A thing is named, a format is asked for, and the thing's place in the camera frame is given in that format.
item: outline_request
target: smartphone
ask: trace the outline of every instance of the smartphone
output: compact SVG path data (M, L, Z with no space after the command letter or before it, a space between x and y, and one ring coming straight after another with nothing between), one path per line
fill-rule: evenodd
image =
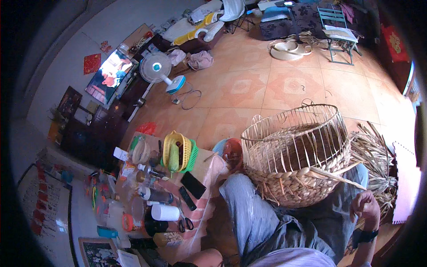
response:
M188 208L191 211L194 211L197 206L194 204L193 200L191 199L191 197L189 196L189 194L187 193L187 190L185 190L184 186L181 186L179 188L179 193L181 194L181 196L184 198L185 203L187 204Z
M206 191L206 187L199 182L190 172L184 173L184 176L181 179L181 183L190 191L191 194L198 200L202 197L203 193Z

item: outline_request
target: scissors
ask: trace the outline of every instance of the scissors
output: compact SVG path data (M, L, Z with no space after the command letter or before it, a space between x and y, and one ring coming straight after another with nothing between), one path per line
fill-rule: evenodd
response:
M176 205L179 208L179 213L180 213L180 215L182 217L182 220L179 220L179 222L178 222L178 229L179 229L179 231L181 233L184 233L185 232L185 226L187 226L188 230L193 230L194 229L193 222L190 219L188 219L187 217L185 217L184 213L182 212L182 209L181 209L181 198L179 198L179 201L178 200L176 201Z

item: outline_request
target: hand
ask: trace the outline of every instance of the hand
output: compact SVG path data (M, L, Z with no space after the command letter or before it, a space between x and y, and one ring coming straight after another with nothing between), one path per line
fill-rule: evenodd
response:
M380 222L380 206L371 191L358 193L350 206L350 220L355 222L356 215L366 222L377 224Z

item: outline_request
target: remote control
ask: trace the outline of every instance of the remote control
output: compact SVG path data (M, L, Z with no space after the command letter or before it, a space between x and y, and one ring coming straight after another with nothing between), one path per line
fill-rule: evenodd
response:
M192 201L192 199L190 198L190 196L187 193L187 190L185 190L184 186L181 186L179 189L179 193L181 194L181 196L184 198L185 203L187 204L188 208L191 211L194 211L197 207L194 204L194 202Z

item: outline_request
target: red plastic bag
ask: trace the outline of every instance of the red plastic bag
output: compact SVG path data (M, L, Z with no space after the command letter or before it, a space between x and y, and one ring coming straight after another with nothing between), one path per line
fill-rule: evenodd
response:
M146 135L153 135L156 131L156 123L152 121L143 123L136 129L136 131Z
M222 158L230 166L230 173L243 171L243 152L242 144L239 139L230 138L225 142Z

